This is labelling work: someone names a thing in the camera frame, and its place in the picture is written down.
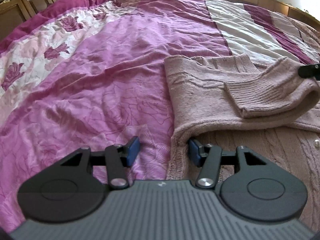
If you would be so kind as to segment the pink knitted cardigan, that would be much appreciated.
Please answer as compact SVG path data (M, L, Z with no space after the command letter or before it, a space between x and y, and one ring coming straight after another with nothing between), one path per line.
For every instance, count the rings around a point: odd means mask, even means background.
M298 76L319 39L281 20L187 21L167 30L164 61L174 113L167 178L194 179L187 140L247 145L292 172L308 189L303 221L319 229L319 83Z

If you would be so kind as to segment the pink purple floral bedspread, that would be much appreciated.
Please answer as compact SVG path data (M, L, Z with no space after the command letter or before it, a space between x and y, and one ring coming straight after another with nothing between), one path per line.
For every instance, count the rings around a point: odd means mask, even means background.
M1 228L24 222L20 185L82 146L138 136L130 180L167 178L174 113L164 59L167 30L187 21L298 20L224 0L112 0L106 21L76 39L39 30L1 54Z

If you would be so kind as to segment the magenta pillow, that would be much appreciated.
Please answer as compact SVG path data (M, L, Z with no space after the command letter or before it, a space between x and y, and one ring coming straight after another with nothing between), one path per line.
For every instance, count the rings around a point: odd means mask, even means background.
M76 8L92 8L110 0L57 0L49 7L32 18L18 25L6 38L1 41L1 54L4 54L11 44L30 35L34 30L48 21L58 18L64 13Z

